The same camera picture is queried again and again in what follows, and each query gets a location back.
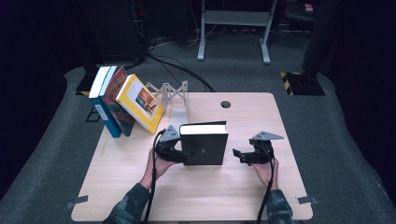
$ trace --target gray carpet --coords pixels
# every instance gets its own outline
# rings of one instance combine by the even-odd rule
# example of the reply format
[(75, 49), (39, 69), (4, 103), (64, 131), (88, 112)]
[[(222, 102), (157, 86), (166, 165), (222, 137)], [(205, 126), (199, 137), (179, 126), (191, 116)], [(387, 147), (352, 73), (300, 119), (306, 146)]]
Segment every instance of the gray carpet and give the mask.
[[(276, 34), (264, 65), (258, 35), (218, 36), (206, 43), (205, 60), (197, 62), (198, 44), (165, 44), (152, 54), (180, 60), (215, 91), (271, 92), (277, 101), (314, 216), (304, 223), (396, 223), (396, 209), (380, 188), (375, 170), (362, 157), (347, 132), (334, 87), (318, 75), (325, 96), (288, 96), (282, 71), (300, 71), (307, 39)], [(178, 61), (161, 58), (179, 64)], [(146, 59), (130, 69), (143, 82), (177, 87), (189, 81), (190, 91), (207, 91), (190, 75)], [(0, 223), (71, 223), (66, 203), (78, 196), (92, 154), (104, 127), (85, 122), (92, 105), (75, 95), (83, 68), (65, 74), (64, 99), (30, 160), (0, 203)]]

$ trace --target yellow book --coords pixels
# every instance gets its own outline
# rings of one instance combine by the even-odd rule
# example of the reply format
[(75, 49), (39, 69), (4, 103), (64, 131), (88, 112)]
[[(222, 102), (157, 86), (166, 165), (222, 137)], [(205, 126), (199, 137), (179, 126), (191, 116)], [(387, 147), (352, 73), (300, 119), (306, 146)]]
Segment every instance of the yellow book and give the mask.
[(156, 133), (163, 117), (163, 104), (151, 94), (135, 74), (125, 79), (116, 100), (149, 133)]

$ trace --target hand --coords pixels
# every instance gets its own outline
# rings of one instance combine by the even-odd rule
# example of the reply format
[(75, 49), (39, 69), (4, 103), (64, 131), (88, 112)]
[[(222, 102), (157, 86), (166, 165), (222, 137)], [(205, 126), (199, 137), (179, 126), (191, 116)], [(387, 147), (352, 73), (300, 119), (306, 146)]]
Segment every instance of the hand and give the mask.
[[(146, 165), (146, 171), (139, 182), (141, 185), (143, 185), (143, 187), (145, 187), (148, 190), (150, 190), (151, 182), (152, 182), (152, 165), (153, 165), (152, 150), (153, 149), (151, 149), (148, 153), (148, 163)], [(157, 157), (158, 156), (157, 153), (155, 153), (155, 156), (157, 158), (155, 162), (155, 169), (157, 170), (156, 179), (158, 180), (163, 174), (165, 174), (165, 172), (169, 169), (169, 167), (177, 164), (177, 162), (165, 161), (160, 157)]]
[[(272, 189), (279, 189), (279, 185), (277, 184), (277, 171), (279, 168), (279, 161), (276, 158), (274, 158), (273, 164), (274, 164), (274, 178), (273, 178)], [(270, 162), (267, 162), (265, 164), (256, 163), (256, 164), (251, 164), (251, 166), (253, 166), (262, 184), (265, 187), (267, 187), (271, 179), (271, 163)]]

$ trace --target black book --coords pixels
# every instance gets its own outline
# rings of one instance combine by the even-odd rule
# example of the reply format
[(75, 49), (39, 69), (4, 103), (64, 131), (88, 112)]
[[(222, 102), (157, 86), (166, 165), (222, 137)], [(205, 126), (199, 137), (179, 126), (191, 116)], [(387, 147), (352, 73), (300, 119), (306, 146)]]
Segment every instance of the black book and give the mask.
[(184, 165), (222, 165), (227, 145), (227, 121), (180, 125), (180, 143), (191, 156)]

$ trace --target black cable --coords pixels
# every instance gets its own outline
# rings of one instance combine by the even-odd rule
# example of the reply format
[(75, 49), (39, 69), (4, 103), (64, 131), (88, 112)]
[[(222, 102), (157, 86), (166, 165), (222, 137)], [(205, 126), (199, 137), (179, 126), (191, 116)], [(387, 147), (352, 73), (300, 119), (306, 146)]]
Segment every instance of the black cable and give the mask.
[(157, 139), (160, 135), (163, 135), (163, 133), (165, 133), (165, 130), (162, 130), (160, 132), (157, 133), (157, 135), (154, 138), (154, 141), (152, 143), (152, 180), (151, 180), (151, 193), (149, 195), (149, 199), (148, 199), (148, 208), (146, 210), (146, 215), (145, 215), (145, 220), (143, 221), (144, 224), (147, 224), (149, 222), (149, 211), (151, 209), (151, 204), (152, 204), (152, 200), (154, 198), (154, 192), (155, 192), (155, 184), (157, 181), (157, 169), (155, 167), (155, 161), (157, 160), (157, 158), (155, 157), (155, 145), (157, 143)]
[[(186, 65), (184, 65), (180, 60), (178, 60), (178, 59), (176, 59), (176, 58), (172, 58), (172, 57), (168, 57), (168, 56), (162, 56), (162, 55), (153, 55), (153, 54), (151, 54), (151, 55), (152, 55), (153, 57), (167, 58), (167, 59), (175, 60), (175, 61), (177, 61), (178, 63), (180, 63), (181, 66), (183, 66), (186, 70), (189, 70), (189, 69), (186, 67)], [(178, 81), (178, 80), (175, 78), (175, 76), (171, 73), (171, 71), (169, 71), (169, 69), (168, 69), (163, 63), (160, 63), (160, 64), (166, 69), (166, 71), (168, 71), (168, 73), (172, 76), (172, 78), (181, 86), (180, 81)]]
[[(259, 145), (254, 145), (254, 146), (255, 147), (260, 147), (267, 154), (268, 158), (271, 158), (270, 154), (268, 153), (268, 151), (264, 147), (259, 146)], [(270, 178), (270, 181), (268, 182), (268, 186), (267, 186), (267, 190), (265, 191), (264, 198), (262, 199), (262, 205), (260, 206), (259, 214), (257, 216), (257, 224), (262, 223), (262, 212), (264, 210), (265, 205), (267, 204), (267, 201), (268, 201), (268, 198), (269, 198), (269, 195), (270, 195), (270, 191), (271, 191), (271, 187), (272, 187), (272, 184), (273, 184), (275, 167), (274, 167), (274, 164), (273, 164), (272, 160), (270, 160), (270, 164), (271, 164), (271, 178)]]
[(173, 67), (175, 67), (175, 68), (177, 68), (177, 69), (179, 69), (179, 70), (181, 70), (181, 71), (183, 71), (183, 72), (186, 72), (186, 73), (190, 74), (192, 77), (195, 77), (197, 80), (199, 80), (200, 82), (202, 82), (206, 87), (208, 87), (210, 91), (215, 92), (215, 90), (209, 85), (209, 83), (207, 83), (203, 78), (201, 78), (201, 77), (198, 76), (197, 74), (193, 73), (193, 72), (190, 71), (189, 69), (186, 69), (186, 68), (181, 67), (181, 66), (178, 66), (178, 65), (176, 65), (176, 64), (169, 63), (169, 62), (163, 61), (163, 60), (161, 60), (161, 59), (158, 59), (158, 58), (154, 57), (154, 56), (153, 56), (151, 53), (149, 53), (149, 52), (147, 52), (147, 56), (150, 57), (151, 59), (153, 59), (153, 60), (159, 62), (159, 63), (164, 63), (164, 64), (167, 64), (167, 65), (173, 66)]

